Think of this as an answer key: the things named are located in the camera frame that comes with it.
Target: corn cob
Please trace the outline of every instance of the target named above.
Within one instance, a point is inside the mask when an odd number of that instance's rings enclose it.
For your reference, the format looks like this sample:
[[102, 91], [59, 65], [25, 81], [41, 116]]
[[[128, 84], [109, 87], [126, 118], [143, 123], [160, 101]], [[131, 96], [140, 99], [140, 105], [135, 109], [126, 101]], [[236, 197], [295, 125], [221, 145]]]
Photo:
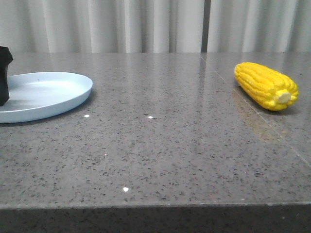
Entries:
[[243, 62], [235, 66], [234, 73], [243, 90], [265, 109], [279, 111], [298, 99], [298, 85], [276, 70]]

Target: gray granite countertop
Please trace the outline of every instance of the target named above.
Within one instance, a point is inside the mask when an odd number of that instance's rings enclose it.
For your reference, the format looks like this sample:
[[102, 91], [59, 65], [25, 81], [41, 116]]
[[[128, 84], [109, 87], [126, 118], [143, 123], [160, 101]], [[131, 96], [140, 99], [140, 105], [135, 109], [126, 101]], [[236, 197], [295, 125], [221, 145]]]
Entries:
[[[67, 113], [0, 124], [2, 210], [311, 203], [311, 53], [13, 57], [9, 75], [94, 86]], [[235, 82], [243, 61], [291, 76], [299, 101], [262, 109]]]

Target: white curtain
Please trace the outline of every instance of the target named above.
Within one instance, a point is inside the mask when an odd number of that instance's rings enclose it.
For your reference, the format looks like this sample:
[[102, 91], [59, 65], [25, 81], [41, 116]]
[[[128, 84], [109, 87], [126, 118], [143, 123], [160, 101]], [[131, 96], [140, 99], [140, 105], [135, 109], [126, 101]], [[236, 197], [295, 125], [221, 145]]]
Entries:
[[311, 51], [311, 0], [0, 0], [13, 52]]

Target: toy corn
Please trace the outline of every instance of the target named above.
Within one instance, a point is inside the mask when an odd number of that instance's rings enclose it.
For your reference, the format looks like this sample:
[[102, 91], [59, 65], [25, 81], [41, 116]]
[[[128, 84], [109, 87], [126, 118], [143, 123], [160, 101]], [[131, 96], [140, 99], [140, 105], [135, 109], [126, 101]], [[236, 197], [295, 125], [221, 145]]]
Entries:
[[243, 62], [235, 66], [234, 73], [243, 90], [265, 109], [279, 111], [298, 99], [298, 85], [276, 70]]

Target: light blue plate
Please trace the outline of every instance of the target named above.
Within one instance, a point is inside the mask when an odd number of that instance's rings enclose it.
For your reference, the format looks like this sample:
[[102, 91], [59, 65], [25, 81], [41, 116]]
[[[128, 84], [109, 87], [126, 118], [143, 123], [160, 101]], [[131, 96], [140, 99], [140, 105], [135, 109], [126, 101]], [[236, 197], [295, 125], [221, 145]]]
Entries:
[[8, 77], [10, 98], [0, 123], [38, 120], [71, 110], [89, 96], [93, 82], [74, 73], [41, 72]]

